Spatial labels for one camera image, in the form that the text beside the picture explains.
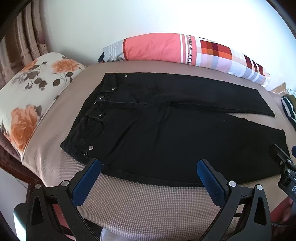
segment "brown curtain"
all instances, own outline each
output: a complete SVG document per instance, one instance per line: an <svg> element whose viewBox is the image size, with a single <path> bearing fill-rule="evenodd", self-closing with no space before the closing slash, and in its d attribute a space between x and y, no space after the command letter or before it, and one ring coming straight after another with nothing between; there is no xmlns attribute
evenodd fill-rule
<svg viewBox="0 0 296 241"><path fill-rule="evenodd" d="M46 53L39 0L34 0L17 16L0 43L0 89L24 66Z"/></svg>

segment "pants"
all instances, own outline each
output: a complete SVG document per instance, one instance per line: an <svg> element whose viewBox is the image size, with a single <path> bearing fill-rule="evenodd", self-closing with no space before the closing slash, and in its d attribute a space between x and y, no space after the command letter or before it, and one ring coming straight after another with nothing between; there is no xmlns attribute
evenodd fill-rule
<svg viewBox="0 0 296 241"><path fill-rule="evenodd" d="M202 77L106 73L85 101L61 147L102 173L165 186L198 187L206 158L227 180L245 183L279 174L271 144L288 152L283 130L227 113L274 116L255 89Z"/></svg>

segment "beige bed sheet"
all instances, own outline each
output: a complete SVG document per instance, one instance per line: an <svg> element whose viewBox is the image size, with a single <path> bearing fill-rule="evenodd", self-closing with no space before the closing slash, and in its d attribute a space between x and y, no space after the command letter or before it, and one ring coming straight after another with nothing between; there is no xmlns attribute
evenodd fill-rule
<svg viewBox="0 0 296 241"><path fill-rule="evenodd" d="M262 86L216 70L161 61L123 61L95 64L85 69L59 96L30 140L23 165L37 174L46 186L70 180L84 165L60 148L85 99L106 72L161 72L187 74L227 81L258 89L276 117L235 114L240 118L283 129L291 150L296 133ZM279 176L244 186L264 187L270 210L286 194L277 186ZM219 211L204 188L163 187L134 183L100 174L85 203L78 207L83 217L133 240L198 239Z"/></svg>

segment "metal rivet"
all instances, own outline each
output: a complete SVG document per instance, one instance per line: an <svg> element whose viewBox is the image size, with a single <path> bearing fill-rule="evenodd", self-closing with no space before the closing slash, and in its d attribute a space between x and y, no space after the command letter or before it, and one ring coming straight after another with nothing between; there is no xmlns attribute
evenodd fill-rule
<svg viewBox="0 0 296 241"><path fill-rule="evenodd" d="M67 180L62 181L61 185L62 185L63 187L66 187L66 186L69 185L69 181L67 181Z"/></svg>
<svg viewBox="0 0 296 241"><path fill-rule="evenodd" d="M237 185L237 183L234 182L234 181L230 181L230 182L229 182L229 185L232 186L232 187L235 187L235 186Z"/></svg>
<svg viewBox="0 0 296 241"><path fill-rule="evenodd" d="M38 190L39 188L41 188L41 184L38 183L35 185L35 189Z"/></svg>
<svg viewBox="0 0 296 241"><path fill-rule="evenodd" d="M256 185L256 187L257 187L257 189L259 189L259 190L262 190L262 189L263 189L263 187L262 187L260 184Z"/></svg>

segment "black and white striped fabric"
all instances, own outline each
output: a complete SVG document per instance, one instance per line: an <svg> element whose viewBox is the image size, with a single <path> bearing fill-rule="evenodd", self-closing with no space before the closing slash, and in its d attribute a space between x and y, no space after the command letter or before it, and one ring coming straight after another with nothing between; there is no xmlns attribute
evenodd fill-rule
<svg viewBox="0 0 296 241"><path fill-rule="evenodd" d="M296 113L295 113L295 106L293 102L288 96L283 96L281 98L281 103L283 105L283 109L286 116L288 117L289 121L292 123L292 125L296 129Z"/></svg>

